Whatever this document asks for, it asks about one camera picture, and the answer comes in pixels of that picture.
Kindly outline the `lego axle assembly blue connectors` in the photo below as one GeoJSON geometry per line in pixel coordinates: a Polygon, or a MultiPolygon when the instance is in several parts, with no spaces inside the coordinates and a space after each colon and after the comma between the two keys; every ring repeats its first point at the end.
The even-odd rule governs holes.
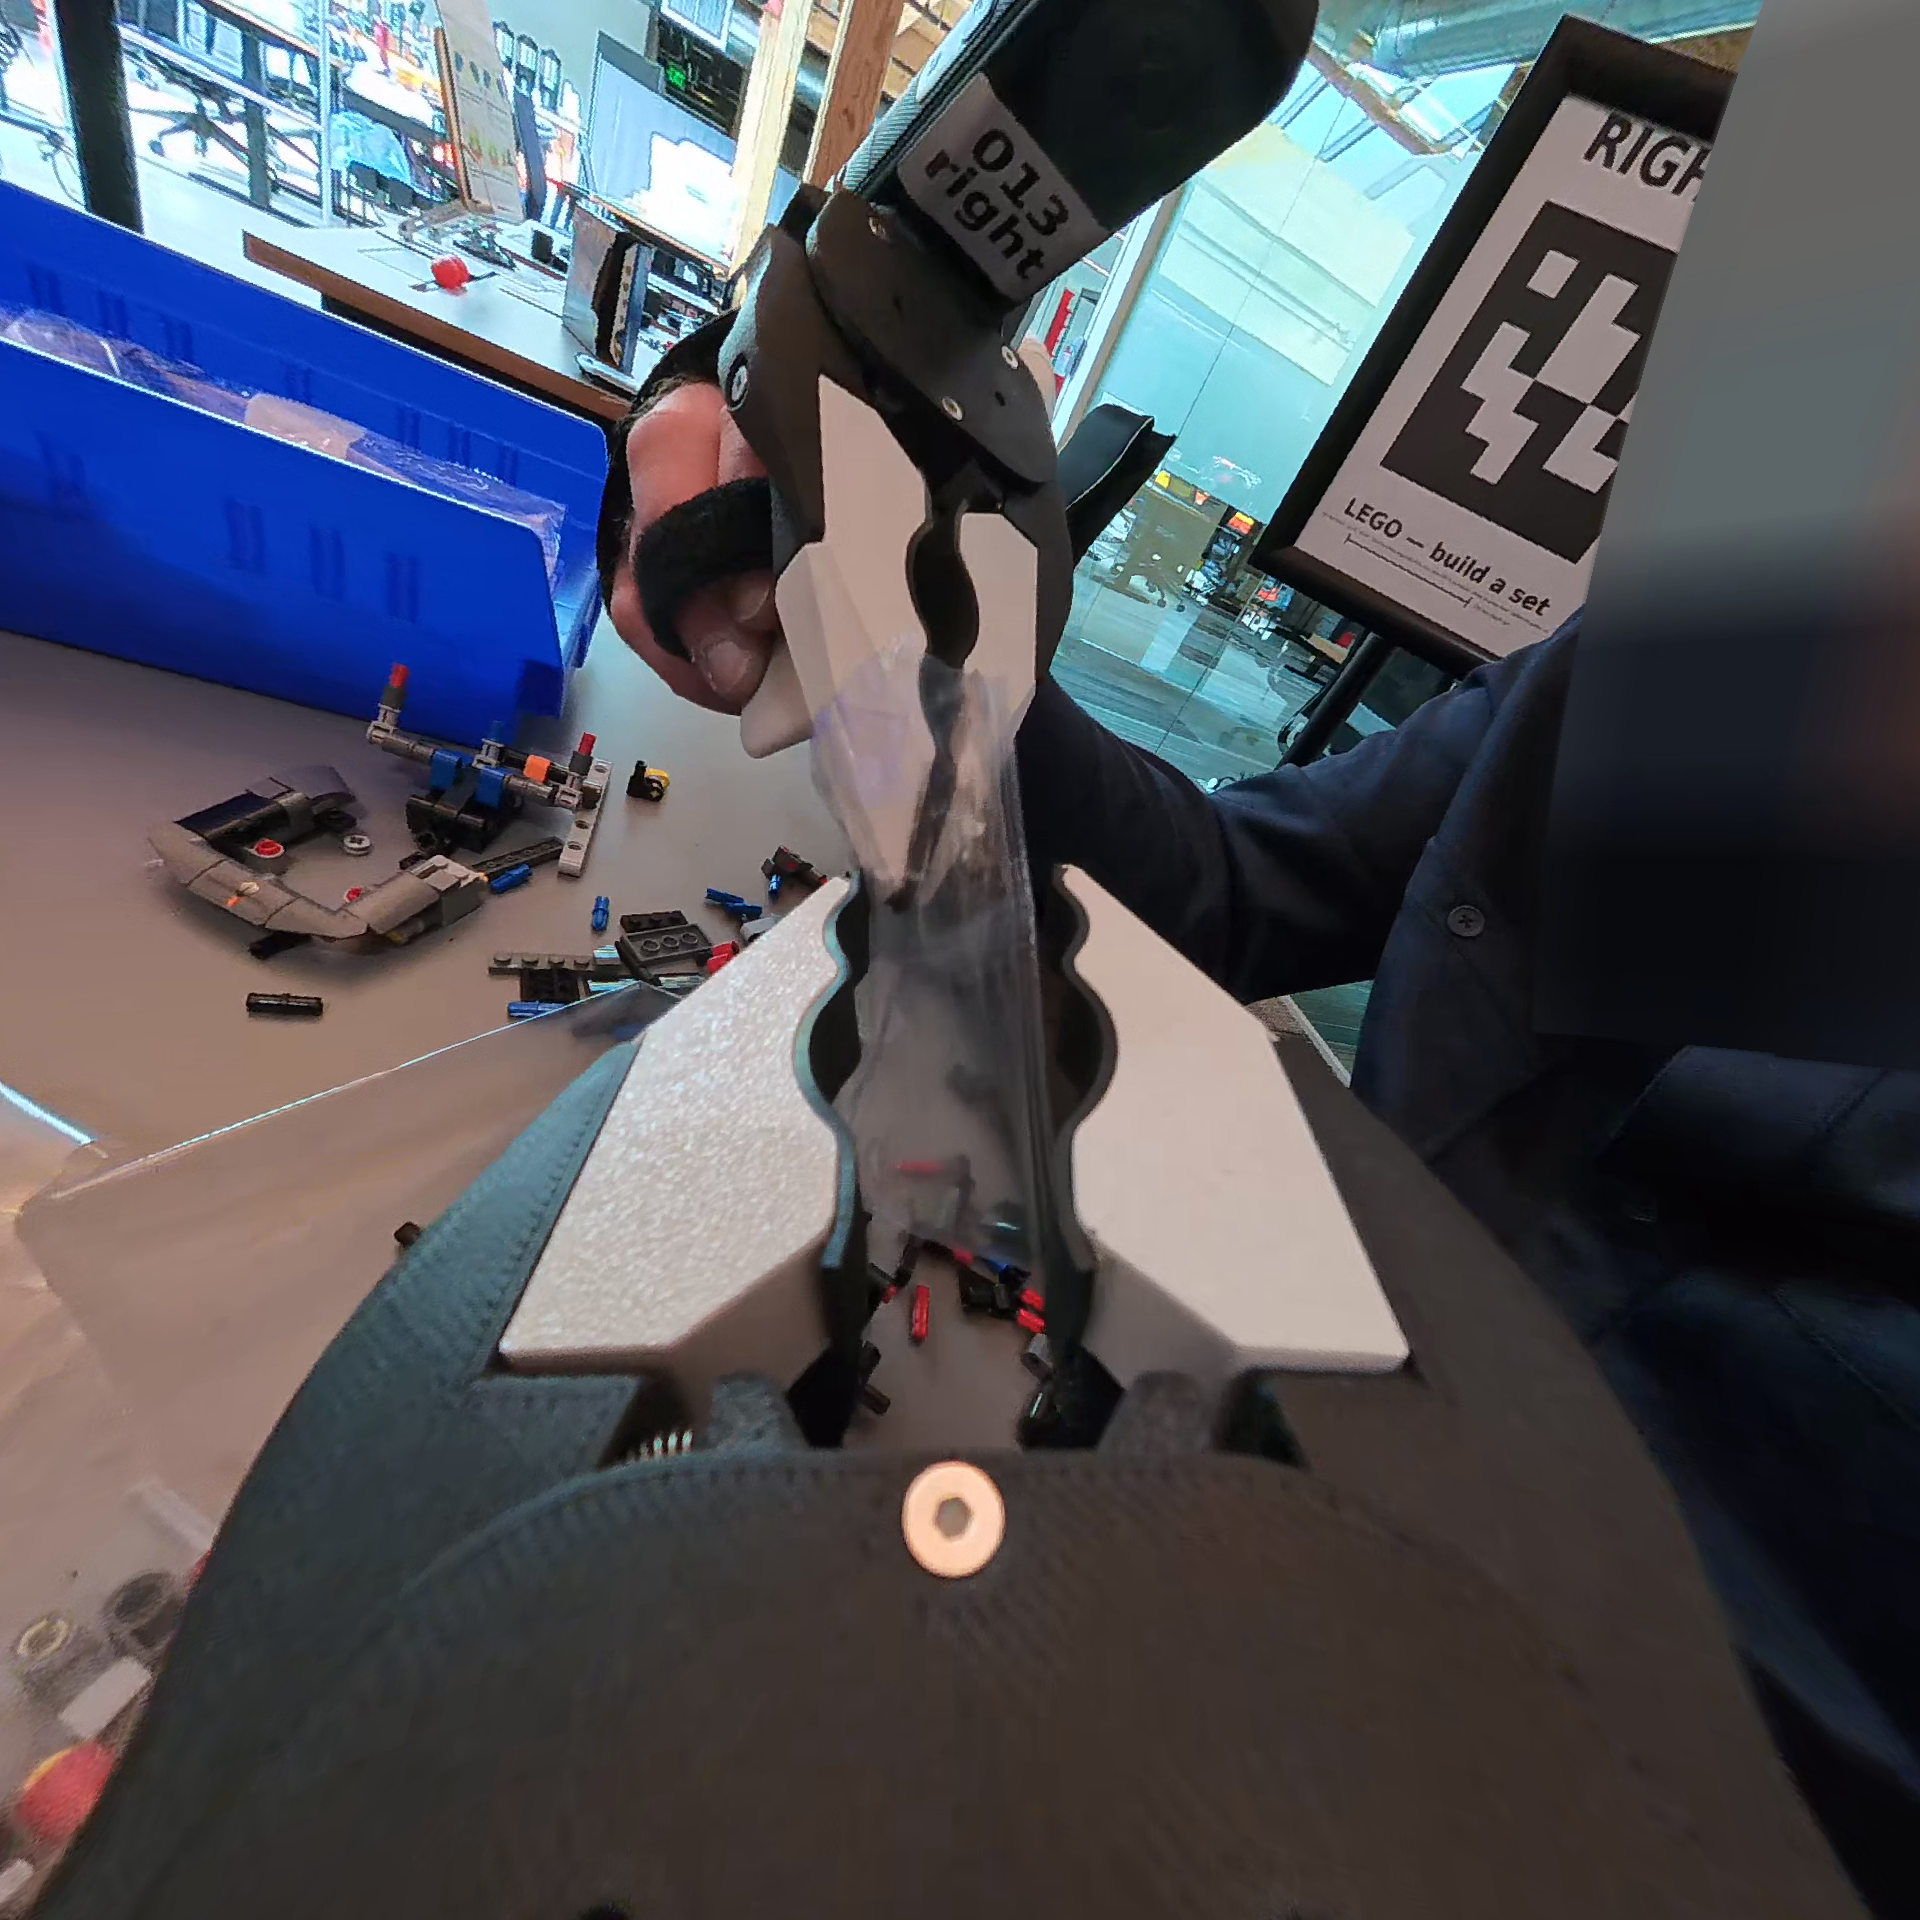
{"type": "Polygon", "coordinates": [[[497,737],[457,749],[400,721],[409,681],[410,670],[393,663],[368,721],[368,745],[413,764],[423,775],[423,784],[404,801],[404,825],[418,852],[482,854],[527,804],[570,814],[577,775],[597,756],[592,733],[583,733],[565,758],[519,752],[497,737]]]}

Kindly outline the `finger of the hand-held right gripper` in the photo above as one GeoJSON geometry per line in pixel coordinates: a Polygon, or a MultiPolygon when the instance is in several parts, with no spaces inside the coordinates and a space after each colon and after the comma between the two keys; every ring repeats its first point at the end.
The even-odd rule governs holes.
{"type": "Polygon", "coordinates": [[[879,414],[818,379],[823,533],[777,582],[812,769],[874,893],[949,873],[964,681],[928,649],[908,557],[928,518],[918,468],[879,414]]]}
{"type": "Polygon", "coordinates": [[[1039,552],[1004,517],[957,520],[976,636],[950,677],[950,753],[960,787],[999,787],[1037,684],[1039,552]]]}

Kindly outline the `grey lego connector assembly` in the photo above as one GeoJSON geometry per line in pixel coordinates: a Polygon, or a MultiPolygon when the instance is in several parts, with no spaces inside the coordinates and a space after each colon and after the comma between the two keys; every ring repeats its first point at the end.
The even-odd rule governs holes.
{"type": "Polygon", "coordinates": [[[146,839],[177,889],[250,929],[249,948],[261,957],[297,945],[385,953],[490,900],[489,875],[439,852],[409,854],[390,875],[352,880],[336,895],[308,893],[297,878],[302,856],[370,849],[354,804],[345,775],[308,760],[158,822],[146,839]]]}

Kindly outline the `wooden background table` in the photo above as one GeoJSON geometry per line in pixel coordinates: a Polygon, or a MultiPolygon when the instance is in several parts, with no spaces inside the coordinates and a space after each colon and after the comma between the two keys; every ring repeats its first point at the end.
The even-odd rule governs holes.
{"type": "Polygon", "coordinates": [[[448,231],[377,225],[287,225],[250,222],[241,237],[249,264],[312,295],[337,320],[543,400],[566,414],[612,425],[631,396],[620,376],[583,369],[562,329],[565,277],[536,263],[519,231],[501,243],[501,264],[449,245],[448,231]],[[452,295],[426,280],[434,255],[457,253],[471,283],[452,295]]]}

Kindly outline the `dark upright case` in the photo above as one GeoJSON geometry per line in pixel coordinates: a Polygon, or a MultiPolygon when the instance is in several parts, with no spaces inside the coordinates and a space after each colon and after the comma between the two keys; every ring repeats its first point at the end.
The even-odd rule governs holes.
{"type": "Polygon", "coordinates": [[[633,376],[647,347],[647,299],[655,253],[671,249],[660,228],[576,198],[559,323],[598,367],[633,376]]]}

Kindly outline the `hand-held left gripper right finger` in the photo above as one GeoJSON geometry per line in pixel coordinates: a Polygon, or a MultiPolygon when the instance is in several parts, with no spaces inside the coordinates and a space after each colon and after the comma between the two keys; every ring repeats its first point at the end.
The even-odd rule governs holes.
{"type": "Polygon", "coordinates": [[[1085,870],[1039,912],[1030,1452],[1301,1452],[1289,1375],[1407,1337],[1266,1025],[1085,870]]]}

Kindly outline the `black metal post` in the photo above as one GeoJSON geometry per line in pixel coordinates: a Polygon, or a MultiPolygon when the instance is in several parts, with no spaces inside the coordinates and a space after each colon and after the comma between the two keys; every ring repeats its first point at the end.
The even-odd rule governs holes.
{"type": "Polygon", "coordinates": [[[144,233],[117,1],[47,4],[86,211],[144,233]]]}

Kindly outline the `large clear plastic bag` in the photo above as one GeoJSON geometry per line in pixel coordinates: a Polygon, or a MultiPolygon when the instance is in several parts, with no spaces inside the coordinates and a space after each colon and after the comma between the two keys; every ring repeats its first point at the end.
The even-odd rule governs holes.
{"type": "Polygon", "coordinates": [[[671,1003],[598,992],[146,1157],[79,1155],[22,1236],[132,1421],[136,1467],[217,1519],[398,1227],[439,1217],[671,1003]]]}

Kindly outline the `clear bag of pieces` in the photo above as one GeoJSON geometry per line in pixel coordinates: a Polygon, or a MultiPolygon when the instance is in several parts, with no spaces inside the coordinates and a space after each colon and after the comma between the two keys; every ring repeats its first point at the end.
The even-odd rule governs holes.
{"type": "Polygon", "coordinates": [[[188,1569],[150,1568],[93,1608],[54,1607],[4,1641],[2,1891],[20,1908],[100,1804],[165,1669],[188,1569]]]}

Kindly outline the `grey office chair back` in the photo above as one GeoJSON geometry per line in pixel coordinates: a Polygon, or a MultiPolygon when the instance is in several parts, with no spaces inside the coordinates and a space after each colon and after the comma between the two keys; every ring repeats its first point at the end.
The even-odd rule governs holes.
{"type": "Polygon", "coordinates": [[[1174,433],[1158,431],[1116,400],[1088,409],[1058,451],[1058,485],[1065,502],[1071,563],[1088,556],[1112,517],[1160,471],[1174,433]]]}

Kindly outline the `blue plastic bin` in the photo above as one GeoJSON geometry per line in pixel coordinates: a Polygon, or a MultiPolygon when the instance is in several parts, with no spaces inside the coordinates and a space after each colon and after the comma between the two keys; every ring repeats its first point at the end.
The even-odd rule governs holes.
{"type": "Polygon", "coordinates": [[[7,183],[4,630],[370,718],[393,664],[421,732],[559,715],[601,617],[607,436],[583,417],[7,183]],[[468,496],[118,376],[104,350],[294,403],[559,507],[559,548],[468,496]]]}

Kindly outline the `white framed sign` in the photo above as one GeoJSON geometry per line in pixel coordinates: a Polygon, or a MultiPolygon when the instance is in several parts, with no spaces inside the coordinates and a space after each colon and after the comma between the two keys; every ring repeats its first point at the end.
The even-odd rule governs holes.
{"type": "Polygon", "coordinates": [[[1565,19],[1254,547],[1434,663],[1585,600],[1733,71],[1565,19]]]}

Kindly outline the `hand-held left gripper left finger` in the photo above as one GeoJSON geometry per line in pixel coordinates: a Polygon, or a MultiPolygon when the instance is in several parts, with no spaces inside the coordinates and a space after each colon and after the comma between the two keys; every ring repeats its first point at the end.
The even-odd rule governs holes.
{"type": "Polygon", "coordinates": [[[828,880],[636,1044],[496,1353],[636,1375],[693,1421],[733,1375],[839,1448],[868,1380],[868,1221],[841,1111],[870,963],[858,878],[828,880]]]}

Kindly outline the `person's right forearm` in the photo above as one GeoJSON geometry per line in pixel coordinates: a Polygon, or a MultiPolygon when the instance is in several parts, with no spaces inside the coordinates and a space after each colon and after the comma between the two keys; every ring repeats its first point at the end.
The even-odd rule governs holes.
{"type": "Polygon", "coordinates": [[[1210,796],[1044,678],[1017,733],[1034,875],[1080,869],[1242,1001],[1450,953],[1529,1025],[1577,638],[1572,614],[1401,726],[1210,796]]]}

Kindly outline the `person's right hand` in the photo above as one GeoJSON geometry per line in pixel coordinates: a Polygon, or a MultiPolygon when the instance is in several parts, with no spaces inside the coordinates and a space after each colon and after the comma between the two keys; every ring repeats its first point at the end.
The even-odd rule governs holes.
{"type": "Polygon", "coordinates": [[[664,649],[633,579],[633,543],[660,517],[712,489],[762,475],[722,393],[680,383],[631,425],[624,446],[631,505],[615,512],[615,551],[602,598],[615,632],[680,699],[740,713],[758,691],[780,632],[775,579],[762,567],[689,591],[676,611],[684,654],[664,649]]]}

